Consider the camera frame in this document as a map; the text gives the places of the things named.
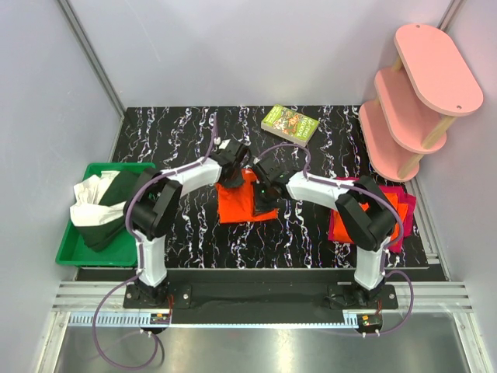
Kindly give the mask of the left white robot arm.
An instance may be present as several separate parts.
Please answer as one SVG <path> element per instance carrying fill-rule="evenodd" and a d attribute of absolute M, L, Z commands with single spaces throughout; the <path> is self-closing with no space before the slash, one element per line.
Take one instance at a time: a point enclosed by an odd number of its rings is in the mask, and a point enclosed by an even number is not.
<path fill-rule="evenodd" d="M 167 278 L 165 236 L 180 199 L 216 183 L 228 189 L 244 183 L 242 168 L 249 159 L 249 147 L 233 139 L 217 139 L 214 143 L 215 149 L 184 166 L 144 169 L 123 208 L 126 230 L 137 247 L 136 282 L 143 286 L 140 296 L 152 308 L 162 306 L 168 297 L 168 289 L 163 285 Z"/>

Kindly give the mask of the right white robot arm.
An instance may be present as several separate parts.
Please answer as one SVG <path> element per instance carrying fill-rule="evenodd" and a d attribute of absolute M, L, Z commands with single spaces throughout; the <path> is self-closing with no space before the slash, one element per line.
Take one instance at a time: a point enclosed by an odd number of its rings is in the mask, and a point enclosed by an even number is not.
<path fill-rule="evenodd" d="M 316 176 L 306 169 L 285 169 L 274 159 L 259 156 L 252 171 L 255 208 L 266 211 L 280 199 L 301 200 L 337 211 L 356 246 L 354 302 L 369 308 L 381 297 L 385 255 L 403 234 L 403 221 L 380 187 L 368 176 L 356 181 Z"/>

